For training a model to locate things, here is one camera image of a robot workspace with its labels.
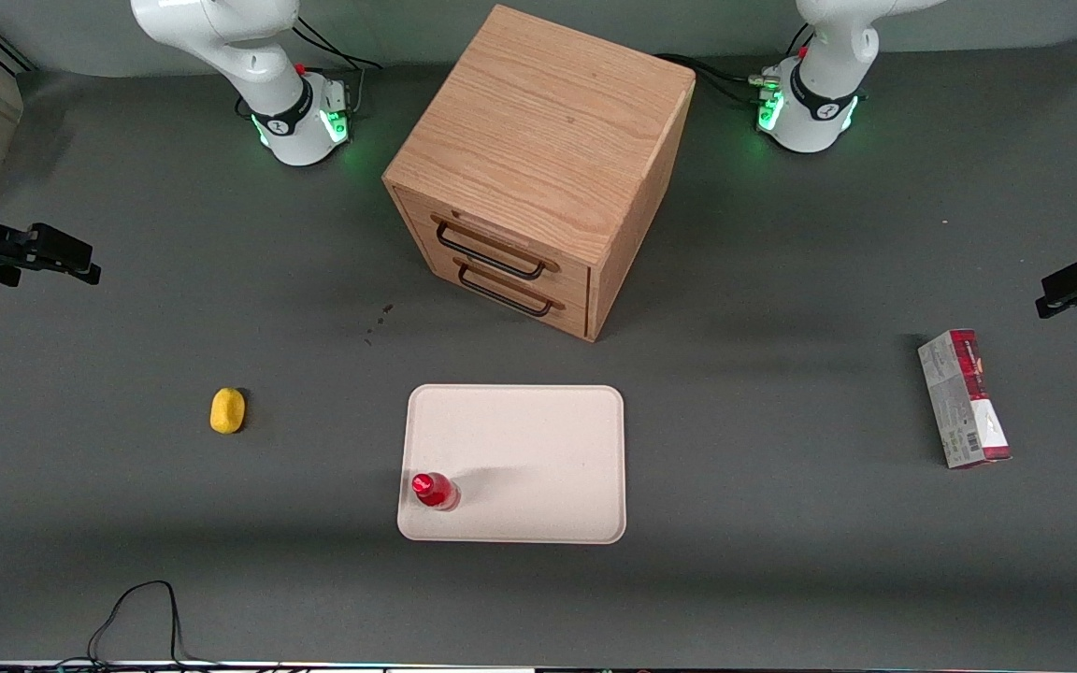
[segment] black metal handle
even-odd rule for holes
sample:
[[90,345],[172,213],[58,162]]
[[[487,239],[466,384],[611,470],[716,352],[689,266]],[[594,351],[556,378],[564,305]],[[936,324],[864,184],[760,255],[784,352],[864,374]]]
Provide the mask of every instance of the black metal handle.
[[531,307],[526,306],[526,304],[514,302],[514,299],[508,298],[503,294],[493,293],[492,290],[488,289],[488,286],[476,285],[475,282],[467,280],[464,277],[465,274],[467,274],[467,265],[460,265],[461,285],[466,286],[466,289],[470,289],[471,291],[473,291],[473,293],[482,294],[490,299],[495,299],[496,302],[503,303],[505,304],[505,306],[508,306],[514,310],[520,310],[521,312],[524,312],[524,314],[530,316],[530,318],[542,318],[543,316],[546,316],[548,312],[550,312],[550,307],[555,306],[556,304],[555,302],[547,299],[547,303],[543,304],[542,309],[533,309]]
[[500,263],[499,261],[490,256],[479,254],[479,252],[474,251],[470,247],[461,246],[460,243],[457,243],[454,241],[449,241],[448,238],[443,237],[444,232],[447,229],[448,229],[448,223],[439,221],[439,229],[437,229],[435,233],[435,236],[437,237],[437,239],[439,239],[439,243],[444,243],[445,247],[451,248],[452,251],[454,252],[462,252],[462,254],[478,261],[478,263],[488,264],[492,268],[495,268],[496,271],[508,272],[509,276],[521,278],[521,280],[535,280],[535,278],[538,278],[538,274],[542,272],[542,269],[547,268],[546,263],[538,263],[538,266],[535,266],[535,269],[533,271],[524,272],[520,268],[514,268],[513,266],[505,263]]

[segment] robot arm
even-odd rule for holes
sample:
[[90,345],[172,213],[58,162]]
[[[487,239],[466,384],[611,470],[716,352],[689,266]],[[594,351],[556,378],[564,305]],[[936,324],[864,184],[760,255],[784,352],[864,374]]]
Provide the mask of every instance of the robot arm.
[[946,0],[796,0],[816,36],[807,56],[791,56],[765,68],[758,82],[765,93],[759,128],[783,148],[820,152],[850,126],[858,103],[855,90],[880,55],[880,33],[872,23],[932,8]]
[[[299,73],[272,36],[292,29],[299,0],[131,0],[149,38],[206,60],[252,108],[261,141],[286,165],[313,165],[348,138],[341,82]],[[234,42],[265,41],[255,46]]]

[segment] yellow object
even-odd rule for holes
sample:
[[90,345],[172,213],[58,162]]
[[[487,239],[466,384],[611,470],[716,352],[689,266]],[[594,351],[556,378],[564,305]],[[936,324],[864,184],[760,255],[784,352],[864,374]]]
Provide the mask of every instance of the yellow object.
[[243,393],[235,388],[221,388],[210,402],[210,426],[215,432],[229,435],[243,425]]

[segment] red and white box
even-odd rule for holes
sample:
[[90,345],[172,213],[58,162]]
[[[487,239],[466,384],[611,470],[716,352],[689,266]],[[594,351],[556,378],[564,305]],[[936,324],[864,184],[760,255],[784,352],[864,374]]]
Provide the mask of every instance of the red and white box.
[[917,349],[941,432],[946,465],[975,467],[1012,457],[983,387],[975,330],[952,330]]

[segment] white tray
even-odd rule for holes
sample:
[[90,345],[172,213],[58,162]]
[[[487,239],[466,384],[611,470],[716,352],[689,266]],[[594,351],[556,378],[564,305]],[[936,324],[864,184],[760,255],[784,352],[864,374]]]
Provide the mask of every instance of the white tray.
[[[409,480],[440,472],[460,506]],[[410,541],[607,545],[626,532],[623,399],[611,387],[419,387],[409,396],[397,529]]]

